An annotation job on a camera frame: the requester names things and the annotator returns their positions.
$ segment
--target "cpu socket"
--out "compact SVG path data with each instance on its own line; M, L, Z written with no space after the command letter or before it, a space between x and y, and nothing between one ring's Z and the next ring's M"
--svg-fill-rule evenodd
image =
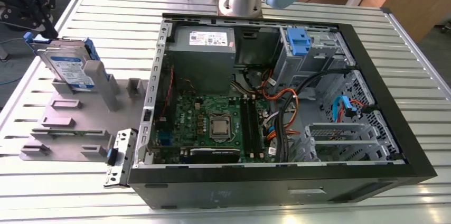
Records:
M209 138L217 143L230 139L230 116L228 114L209 115Z

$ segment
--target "aluminum slatted tabletop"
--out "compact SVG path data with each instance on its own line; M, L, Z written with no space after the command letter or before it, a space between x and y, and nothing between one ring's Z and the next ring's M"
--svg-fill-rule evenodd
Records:
M60 38L89 37L116 79L149 78L162 12L216 15L208 0L70 0ZM126 223L445 223L451 219L451 92L396 19L377 8L296 3L264 18L352 24L437 177L359 203L153 211L130 189L102 189L105 164L25 162L53 75L34 58L0 113L0 221Z

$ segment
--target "ram slot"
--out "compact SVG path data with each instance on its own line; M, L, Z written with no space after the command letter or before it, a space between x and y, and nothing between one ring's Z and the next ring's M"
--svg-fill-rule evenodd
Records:
M249 126L249 134L252 140L252 153L253 156L257 157L261 153L261 142L260 142L260 132L258 132L258 114L256 112L254 100L246 102L248 107L248 126Z
M248 100L241 99L241 101L240 101L240 115L241 115L244 153L245 153L245 155L249 155L252 153L252 140L250 140L250 133L249 133L246 103L248 103Z

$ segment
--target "power supply label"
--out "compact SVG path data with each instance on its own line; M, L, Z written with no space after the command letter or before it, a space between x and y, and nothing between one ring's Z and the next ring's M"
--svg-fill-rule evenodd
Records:
M49 61L66 84L80 90L93 88L92 79L82 71L81 59L72 57L50 57Z
M189 45L228 46L226 33L193 31L189 33Z

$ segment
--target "green motherboard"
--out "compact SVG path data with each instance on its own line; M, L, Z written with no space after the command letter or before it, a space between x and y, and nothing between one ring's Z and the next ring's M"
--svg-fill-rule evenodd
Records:
M252 100L258 125L264 119L262 115L268 109L265 100ZM180 96L176 103L176 116L170 135L158 132L157 137L161 144L160 162L177 164L182 162L185 148L228 148L240 150L240 162L265 162L266 156L262 151L249 154L248 142L241 120L242 99L240 97L221 96ZM261 127L257 127L258 147L264 147Z

